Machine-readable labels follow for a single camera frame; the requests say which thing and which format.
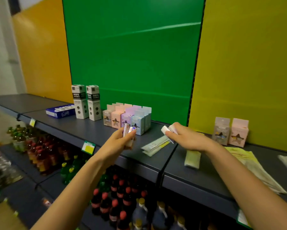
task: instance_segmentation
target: bottle cap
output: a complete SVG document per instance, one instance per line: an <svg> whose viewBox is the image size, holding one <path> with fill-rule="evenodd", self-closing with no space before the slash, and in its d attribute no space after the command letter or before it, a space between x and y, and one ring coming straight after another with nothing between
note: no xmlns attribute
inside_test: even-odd
<svg viewBox="0 0 287 230"><path fill-rule="evenodd" d="M164 207L165 207L165 204L164 204L164 202L158 202L158 206L159 206L160 208L164 208Z"/></svg>
<svg viewBox="0 0 287 230"><path fill-rule="evenodd" d="M137 219L137 220L135 221L135 226L136 226L137 228L141 228L141 226L142 226L142 221L141 221L141 219Z"/></svg>
<svg viewBox="0 0 287 230"><path fill-rule="evenodd" d="M184 218L183 216L179 216L179 217L177 218L177 222L179 222L179 223L182 224L182 225L185 225L185 218Z"/></svg>
<svg viewBox="0 0 287 230"><path fill-rule="evenodd" d="M113 207L118 206L118 200L114 199L114 200L112 201L112 206L113 206Z"/></svg>
<svg viewBox="0 0 287 230"><path fill-rule="evenodd" d="M126 212L125 211L120 212L120 219L124 220L125 218L126 218Z"/></svg>
<svg viewBox="0 0 287 230"><path fill-rule="evenodd" d="M97 195L99 193L99 189L95 189L94 191L93 191L93 195Z"/></svg>
<svg viewBox="0 0 287 230"><path fill-rule="evenodd" d="M144 198L140 198L140 199L139 199L139 204L144 205L144 203L145 203Z"/></svg>
<svg viewBox="0 0 287 230"><path fill-rule="evenodd" d="M107 198L108 198L108 193L107 192L103 192L102 199L107 199Z"/></svg>
<svg viewBox="0 0 287 230"><path fill-rule="evenodd" d="M141 197L143 197L143 198L146 197L146 191L145 191L145 190L143 190L143 191L141 192Z"/></svg>

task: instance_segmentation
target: red bottle cap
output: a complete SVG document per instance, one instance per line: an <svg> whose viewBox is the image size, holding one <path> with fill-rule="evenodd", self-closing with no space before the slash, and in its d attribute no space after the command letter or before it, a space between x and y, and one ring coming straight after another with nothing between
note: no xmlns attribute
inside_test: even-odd
<svg viewBox="0 0 287 230"><path fill-rule="evenodd" d="M107 192L103 192L102 199L107 199L107 198L108 198L108 193Z"/></svg>
<svg viewBox="0 0 287 230"><path fill-rule="evenodd" d="M99 193L99 189L95 189L94 191L93 191L93 195L97 195Z"/></svg>
<svg viewBox="0 0 287 230"><path fill-rule="evenodd" d="M125 211L120 212L120 219L124 220L125 218L126 218L126 212Z"/></svg>
<svg viewBox="0 0 287 230"><path fill-rule="evenodd" d="M145 191L145 190L143 190L143 191L141 192L141 197L143 197L143 198L146 197L146 191Z"/></svg>
<svg viewBox="0 0 287 230"><path fill-rule="evenodd" d="M113 207L118 206L118 200L114 199L114 200L112 201L112 206L113 206Z"/></svg>

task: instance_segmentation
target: price tag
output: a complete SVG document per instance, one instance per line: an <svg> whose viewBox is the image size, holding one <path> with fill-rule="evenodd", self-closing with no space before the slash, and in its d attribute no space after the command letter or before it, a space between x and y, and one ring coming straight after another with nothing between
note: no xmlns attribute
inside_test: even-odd
<svg viewBox="0 0 287 230"><path fill-rule="evenodd" d="M31 119L31 121L30 121L30 126L34 127L34 126L35 126L35 122L36 122L36 120Z"/></svg>
<svg viewBox="0 0 287 230"><path fill-rule="evenodd" d="M95 146L96 145L94 143L91 143L91 142L88 142L85 140L83 147L82 147L82 151L86 152L90 155L93 155L93 151L94 151Z"/></svg>

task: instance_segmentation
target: blue box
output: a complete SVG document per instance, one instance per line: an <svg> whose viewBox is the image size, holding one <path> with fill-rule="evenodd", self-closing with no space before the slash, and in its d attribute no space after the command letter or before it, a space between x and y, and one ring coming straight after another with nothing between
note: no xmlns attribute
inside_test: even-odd
<svg viewBox="0 0 287 230"><path fill-rule="evenodd" d="M74 104L68 104L68 105L48 108L46 109L46 114L56 119L61 119L64 117L75 115Z"/></svg>

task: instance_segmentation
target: white box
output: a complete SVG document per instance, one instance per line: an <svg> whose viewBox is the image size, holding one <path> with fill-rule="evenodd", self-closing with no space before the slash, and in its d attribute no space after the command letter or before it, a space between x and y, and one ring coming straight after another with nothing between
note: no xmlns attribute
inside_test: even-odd
<svg viewBox="0 0 287 230"><path fill-rule="evenodd" d="M75 106L75 115L77 119L86 119L88 114L88 103L84 85L71 86L73 102Z"/></svg>
<svg viewBox="0 0 287 230"><path fill-rule="evenodd" d="M88 99L89 119L93 121L102 119L99 86L87 85L86 91Z"/></svg>

